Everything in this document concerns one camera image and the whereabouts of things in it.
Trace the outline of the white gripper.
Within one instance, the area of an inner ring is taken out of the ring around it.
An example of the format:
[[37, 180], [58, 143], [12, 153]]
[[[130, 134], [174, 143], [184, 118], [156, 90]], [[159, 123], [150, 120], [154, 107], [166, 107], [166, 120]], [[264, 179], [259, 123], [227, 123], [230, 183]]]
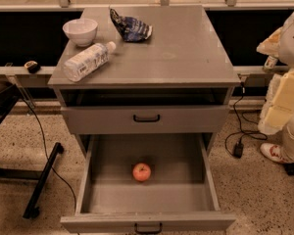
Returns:
[[[261, 42], [256, 51], [277, 58], [281, 28]], [[273, 135], [280, 131], [294, 115], [294, 69], [284, 75], [275, 74], [269, 83], [266, 102], [263, 105], [258, 129]]]

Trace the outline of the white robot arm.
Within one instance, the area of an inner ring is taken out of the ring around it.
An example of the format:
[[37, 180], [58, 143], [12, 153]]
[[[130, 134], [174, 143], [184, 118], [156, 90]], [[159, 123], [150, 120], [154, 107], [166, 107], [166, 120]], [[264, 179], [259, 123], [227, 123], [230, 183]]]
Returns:
[[289, 67], [284, 75], [272, 78], [260, 115], [259, 130], [273, 135], [294, 115], [294, 12], [282, 27], [259, 44], [257, 51]]

